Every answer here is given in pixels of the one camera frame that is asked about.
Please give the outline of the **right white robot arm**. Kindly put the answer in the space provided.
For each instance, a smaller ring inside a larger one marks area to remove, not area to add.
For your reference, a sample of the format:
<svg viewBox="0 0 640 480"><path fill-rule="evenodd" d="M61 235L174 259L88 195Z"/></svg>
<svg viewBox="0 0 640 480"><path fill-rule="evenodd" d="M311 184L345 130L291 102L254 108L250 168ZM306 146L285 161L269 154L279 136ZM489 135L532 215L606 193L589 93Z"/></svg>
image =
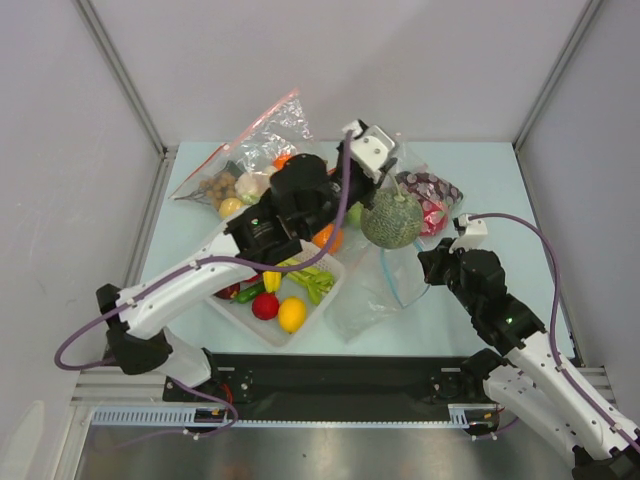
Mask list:
<svg viewBox="0 0 640 480"><path fill-rule="evenodd" d="M442 240L417 258L430 286L445 286L470 315L486 349L470 357L463 393L506 407L569 464L575 479L636 479L639 428L563 355L539 318L510 294L498 256L452 252Z"/></svg>

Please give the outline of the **blue zip clear bag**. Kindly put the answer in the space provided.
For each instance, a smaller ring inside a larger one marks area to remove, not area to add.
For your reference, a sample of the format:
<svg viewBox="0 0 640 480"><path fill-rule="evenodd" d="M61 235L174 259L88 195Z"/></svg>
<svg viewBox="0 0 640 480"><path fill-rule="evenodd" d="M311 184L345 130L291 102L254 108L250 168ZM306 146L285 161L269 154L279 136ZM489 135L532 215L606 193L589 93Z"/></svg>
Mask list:
<svg viewBox="0 0 640 480"><path fill-rule="evenodd" d="M429 286L418 255L426 247L417 239L400 249L383 249L352 232L338 253L346 280L327 310L331 328L351 342L421 300Z"/></svg>

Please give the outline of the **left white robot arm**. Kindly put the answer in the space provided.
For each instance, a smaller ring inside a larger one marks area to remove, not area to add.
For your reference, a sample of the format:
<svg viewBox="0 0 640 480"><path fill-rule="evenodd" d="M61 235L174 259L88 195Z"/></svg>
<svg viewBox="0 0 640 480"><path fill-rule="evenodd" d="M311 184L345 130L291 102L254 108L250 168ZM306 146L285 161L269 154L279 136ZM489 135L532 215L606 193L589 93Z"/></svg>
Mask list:
<svg viewBox="0 0 640 480"><path fill-rule="evenodd" d="M224 288L278 270L303 242L339 225L349 207L370 202L396 162L346 150L338 161L329 173L316 155L292 157L271 176L259 202L226 220L207 246L146 285L116 290L107 330L116 365L127 375L158 371L199 400L214 397L220 376L209 354L171 336L166 326Z"/></svg>

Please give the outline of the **yellow fake banana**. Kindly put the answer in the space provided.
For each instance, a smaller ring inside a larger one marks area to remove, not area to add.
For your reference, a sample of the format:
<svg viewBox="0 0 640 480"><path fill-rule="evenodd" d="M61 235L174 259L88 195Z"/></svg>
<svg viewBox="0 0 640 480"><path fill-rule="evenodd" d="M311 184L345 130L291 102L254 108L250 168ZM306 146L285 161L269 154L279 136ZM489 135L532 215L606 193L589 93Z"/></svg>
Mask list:
<svg viewBox="0 0 640 480"><path fill-rule="evenodd" d="M275 271L265 271L262 274L265 291L267 293L276 293L282 283L282 274Z"/></svg>

